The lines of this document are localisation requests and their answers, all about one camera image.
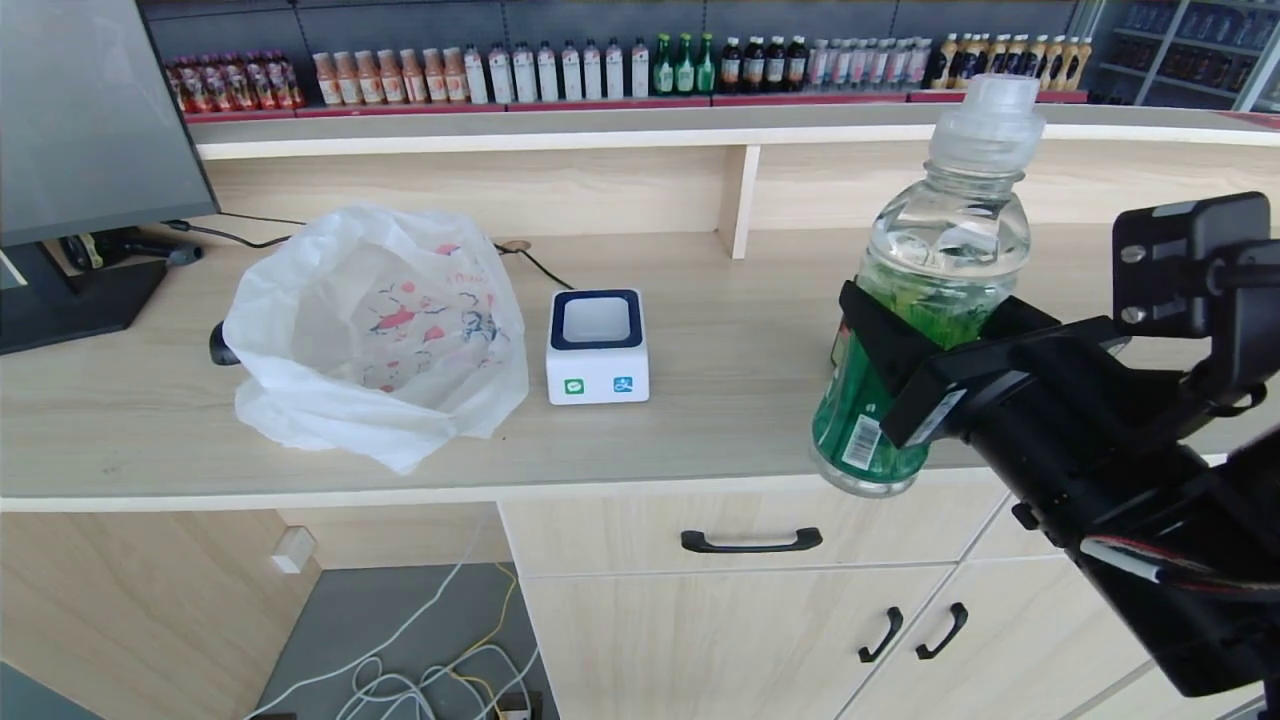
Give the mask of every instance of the black handle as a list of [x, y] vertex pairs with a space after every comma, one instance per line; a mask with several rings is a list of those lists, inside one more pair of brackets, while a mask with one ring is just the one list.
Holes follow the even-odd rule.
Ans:
[[858, 648], [858, 659], [861, 660], [863, 662], [876, 662], [877, 660], [879, 660], [881, 653], [883, 653], [884, 648], [888, 647], [888, 643], [897, 637], [897, 632], [902, 629], [901, 610], [899, 610], [897, 607], [890, 607], [888, 610], [884, 611], [884, 615], [888, 615], [888, 634], [886, 634], [884, 639], [882, 639], [881, 643], [876, 646], [876, 650], [867, 650], [865, 646]]
[[822, 533], [818, 528], [800, 528], [796, 530], [796, 542], [788, 544], [712, 544], [707, 542], [707, 536], [701, 530], [685, 530], [680, 533], [680, 546], [689, 552], [718, 552], [718, 553], [745, 553], [745, 552], [800, 552], [813, 550], [822, 544]]
[[924, 644], [915, 646], [915, 656], [919, 657], [920, 660], [933, 660], [934, 657], [938, 656], [940, 652], [942, 652], [943, 650], [946, 650], [948, 644], [951, 644], [951, 641], [955, 639], [956, 634], [960, 632], [960, 628], [964, 628], [964, 624], [968, 621], [969, 621], [969, 611], [965, 610], [964, 603], [952, 602], [951, 630], [947, 632], [947, 637], [942, 638], [942, 642], [938, 643], [938, 647], [933, 650], [929, 650]]

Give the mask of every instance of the computer monitor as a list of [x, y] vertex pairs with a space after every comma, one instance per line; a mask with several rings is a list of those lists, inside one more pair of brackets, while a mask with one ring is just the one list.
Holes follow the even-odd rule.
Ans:
[[0, 354], [124, 329], [164, 277], [45, 241], [218, 211], [134, 0], [0, 0]]

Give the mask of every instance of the bottle cap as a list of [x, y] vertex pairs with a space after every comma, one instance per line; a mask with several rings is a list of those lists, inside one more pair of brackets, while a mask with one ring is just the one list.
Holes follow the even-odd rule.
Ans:
[[1039, 81], [1032, 77], [980, 74], [969, 81], [959, 108], [933, 128], [929, 159], [943, 168], [979, 173], [1024, 169], [1044, 132], [1033, 111]]

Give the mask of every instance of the white plastic bag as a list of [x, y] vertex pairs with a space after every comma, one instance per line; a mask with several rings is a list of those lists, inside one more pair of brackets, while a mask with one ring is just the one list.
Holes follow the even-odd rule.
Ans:
[[475, 223], [371, 205], [319, 218], [253, 264], [223, 324], [252, 375], [237, 418], [401, 474], [453, 437], [489, 437], [524, 401], [524, 334]]

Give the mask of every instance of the barcode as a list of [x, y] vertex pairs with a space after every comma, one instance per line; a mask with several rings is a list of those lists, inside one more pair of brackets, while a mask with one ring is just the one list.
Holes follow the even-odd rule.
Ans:
[[854, 424], [854, 433], [849, 436], [849, 445], [845, 446], [845, 464], [865, 470], [872, 464], [872, 455], [876, 454], [878, 443], [879, 423], [867, 415], [859, 415]]

